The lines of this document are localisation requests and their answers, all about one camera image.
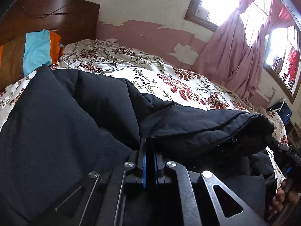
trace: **window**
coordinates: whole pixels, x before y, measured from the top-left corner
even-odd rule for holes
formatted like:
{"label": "window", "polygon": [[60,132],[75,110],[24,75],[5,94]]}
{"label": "window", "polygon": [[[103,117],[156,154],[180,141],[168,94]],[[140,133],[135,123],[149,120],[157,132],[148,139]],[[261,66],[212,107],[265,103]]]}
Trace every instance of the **window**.
{"label": "window", "polygon": [[[268,18],[271,0],[255,0],[240,15],[243,21],[246,40],[251,45],[262,24]],[[215,31],[231,13],[239,7],[239,0],[191,0],[185,19]],[[278,28],[266,36],[264,68],[281,86],[291,102],[294,101],[301,83],[299,63],[296,80],[289,82],[289,53],[293,47],[300,52],[301,33],[296,26]]]}

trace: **red garment hanging outside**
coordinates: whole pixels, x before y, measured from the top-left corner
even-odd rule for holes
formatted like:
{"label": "red garment hanging outside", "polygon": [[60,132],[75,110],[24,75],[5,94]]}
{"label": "red garment hanging outside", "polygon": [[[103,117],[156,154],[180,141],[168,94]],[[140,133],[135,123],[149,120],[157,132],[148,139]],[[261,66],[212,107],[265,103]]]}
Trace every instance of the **red garment hanging outside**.
{"label": "red garment hanging outside", "polygon": [[290,82],[292,79],[295,81],[297,75],[297,66],[299,62],[299,52],[293,47],[291,48],[290,53],[288,55],[288,62],[290,63],[287,73],[287,75],[290,76],[288,81]]}

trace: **floral bedspread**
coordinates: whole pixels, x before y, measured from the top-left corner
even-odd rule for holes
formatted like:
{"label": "floral bedspread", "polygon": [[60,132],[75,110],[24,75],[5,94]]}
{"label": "floral bedspread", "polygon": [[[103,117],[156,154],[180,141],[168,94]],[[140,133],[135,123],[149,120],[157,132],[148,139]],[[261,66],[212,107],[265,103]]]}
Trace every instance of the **floral bedspread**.
{"label": "floral bedspread", "polygon": [[[175,101],[183,106],[203,110],[236,109],[250,113],[260,112],[252,104],[213,84],[202,75],[175,68],[158,56],[120,47],[114,42],[83,40],[67,45],[64,55],[50,69],[68,68],[126,78],[141,93],[154,94],[162,100]],[[0,130],[35,73],[36,71],[32,72],[0,93]],[[268,112],[265,115],[275,125],[273,136],[280,143],[288,145],[285,128],[278,114]]]}

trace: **pillow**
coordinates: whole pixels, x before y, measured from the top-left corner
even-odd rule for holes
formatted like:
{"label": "pillow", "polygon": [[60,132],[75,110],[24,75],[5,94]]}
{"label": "pillow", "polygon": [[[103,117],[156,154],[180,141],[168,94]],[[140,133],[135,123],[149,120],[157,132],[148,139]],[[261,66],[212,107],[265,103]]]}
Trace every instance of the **pillow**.
{"label": "pillow", "polygon": [[27,33],[0,46],[0,91],[43,64],[57,63],[64,47],[53,31]]}

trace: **white wall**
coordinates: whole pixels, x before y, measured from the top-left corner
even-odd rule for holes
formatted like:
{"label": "white wall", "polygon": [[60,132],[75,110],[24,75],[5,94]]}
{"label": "white wall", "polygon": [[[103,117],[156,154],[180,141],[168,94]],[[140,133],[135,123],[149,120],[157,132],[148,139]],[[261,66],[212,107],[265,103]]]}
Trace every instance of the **white wall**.
{"label": "white wall", "polygon": [[[88,0],[100,4],[99,19],[105,23],[121,25],[127,20],[138,20],[162,24],[166,28],[184,30],[195,34],[195,37],[207,42],[213,32],[200,25],[184,20],[190,0]],[[275,80],[263,70],[259,84],[259,94],[271,97],[276,90],[270,105],[287,98]],[[291,120],[301,125],[301,93],[299,91],[291,107]]]}

